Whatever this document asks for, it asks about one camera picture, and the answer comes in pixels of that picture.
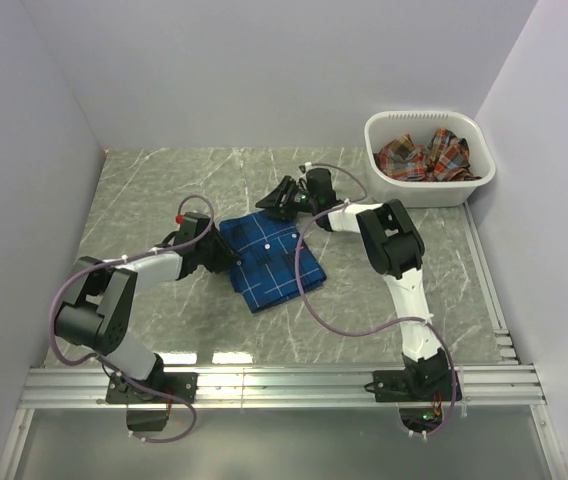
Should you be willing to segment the blue plaid long sleeve shirt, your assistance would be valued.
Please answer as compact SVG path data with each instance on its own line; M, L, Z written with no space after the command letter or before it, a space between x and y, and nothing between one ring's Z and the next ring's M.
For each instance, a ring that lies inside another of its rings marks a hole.
M219 231L241 260L229 270L231 285L248 309L258 313L299 296L295 274L305 291L327 279L324 269L306 245L294 265L300 232L293 221L278 221L263 212L224 220Z

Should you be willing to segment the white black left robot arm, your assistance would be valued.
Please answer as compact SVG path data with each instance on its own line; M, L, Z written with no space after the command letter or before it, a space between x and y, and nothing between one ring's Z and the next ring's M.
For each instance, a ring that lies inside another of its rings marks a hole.
M130 390L141 401L156 401L166 386L164 364L129 333L135 296L182 280L199 267L221 273L240 260L214 226L182 226L149 251L132 257L82 257L53 301L51 349L67 366L96 358L130 382Z

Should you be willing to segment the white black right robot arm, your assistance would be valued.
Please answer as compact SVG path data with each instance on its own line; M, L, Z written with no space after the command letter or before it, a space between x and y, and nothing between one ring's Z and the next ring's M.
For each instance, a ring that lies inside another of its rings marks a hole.
M314 310L302 284L300 260L305 234L301 233L294 253L294 278L304 306L327 330L358 338L398 325L404 385L408 394L424 400L441 388L457 382L450 349L437 332L423 284L425 244L402 202L365 204L367 193L355 201L340 200L333 187L332 166L317 163L302 166L298 180L285 176L277 187L259 200L256 207L278 220L293 220L299 213L312 216L310 223L331 233L360 236L372 269L381 276L390 293L398 318L367 332L339 330Z

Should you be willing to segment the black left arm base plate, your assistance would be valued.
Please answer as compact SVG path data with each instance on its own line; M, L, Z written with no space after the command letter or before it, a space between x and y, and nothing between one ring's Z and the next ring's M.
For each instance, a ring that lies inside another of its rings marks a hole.
M198 374L195 372L165 373L161 385L154 386L153 389L193 403L197 383ZM110 376L105 396L107 404L156 404L164 401L163 397L137 389L121 376L116 374Z

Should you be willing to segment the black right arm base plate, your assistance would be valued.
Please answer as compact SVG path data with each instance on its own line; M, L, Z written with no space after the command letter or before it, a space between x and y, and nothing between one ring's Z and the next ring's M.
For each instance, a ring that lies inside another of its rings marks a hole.
M377 403L389 402L430 402L432 400L456 401L462 399L460 382L453 392L452 375L443 373L417 373L404 370L376 370L364 390L375 397Z

